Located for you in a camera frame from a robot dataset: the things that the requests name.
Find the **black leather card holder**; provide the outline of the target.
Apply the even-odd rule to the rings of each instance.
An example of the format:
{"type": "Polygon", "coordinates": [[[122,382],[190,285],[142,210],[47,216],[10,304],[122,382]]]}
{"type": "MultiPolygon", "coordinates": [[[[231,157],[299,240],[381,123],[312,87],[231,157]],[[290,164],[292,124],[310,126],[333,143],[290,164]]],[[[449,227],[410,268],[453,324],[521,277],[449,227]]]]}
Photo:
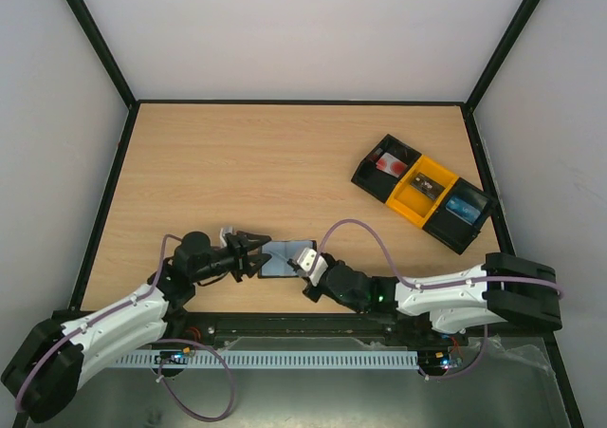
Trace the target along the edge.
{"type": "Polygon", "coordinates": [[[297,278],[297,272],[288,264],[303,248],[317,248],[315,240],[270,241],[262,246],[261,253],[268,254],[270,259],[262,266],[258,277],[262,278],[297,278]]]}

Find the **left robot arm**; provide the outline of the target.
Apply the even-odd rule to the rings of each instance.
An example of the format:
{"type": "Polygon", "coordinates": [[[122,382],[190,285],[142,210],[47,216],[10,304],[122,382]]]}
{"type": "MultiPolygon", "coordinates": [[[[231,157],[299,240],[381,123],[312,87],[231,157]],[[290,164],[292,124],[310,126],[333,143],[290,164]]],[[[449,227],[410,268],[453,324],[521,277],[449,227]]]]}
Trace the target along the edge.
{"type": "Polygon", "coordinates": [[[227,273],[235,281],[254,276],[271,258],[259,251],[270,239],[225,232],[216,247],[203,232],[187,233],[172,255],[159,256],[144,284],[114,304],[72,321],[48,318],[35,325],[1,374],[16,411],[35,422],[55,417],[104,368],[161,341],[204,281],[227,273]]]}

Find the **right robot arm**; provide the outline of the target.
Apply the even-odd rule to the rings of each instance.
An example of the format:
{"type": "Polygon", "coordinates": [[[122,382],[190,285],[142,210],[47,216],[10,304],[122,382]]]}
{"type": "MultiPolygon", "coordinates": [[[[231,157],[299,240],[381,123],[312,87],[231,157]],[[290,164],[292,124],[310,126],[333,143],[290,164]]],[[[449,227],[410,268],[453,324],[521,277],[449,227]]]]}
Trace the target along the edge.
{"type": "Polygon", "coordinates": [[[311,248],[290,265],[306,281],[303,295],[311,301],[325,296],[359,314],[416,317],[414,335],[424,344],[493,324],[541,333],[562,329],[555,270],[506,253],[488,253],[483,264],[428,278],[369,276],[311,248]]]}

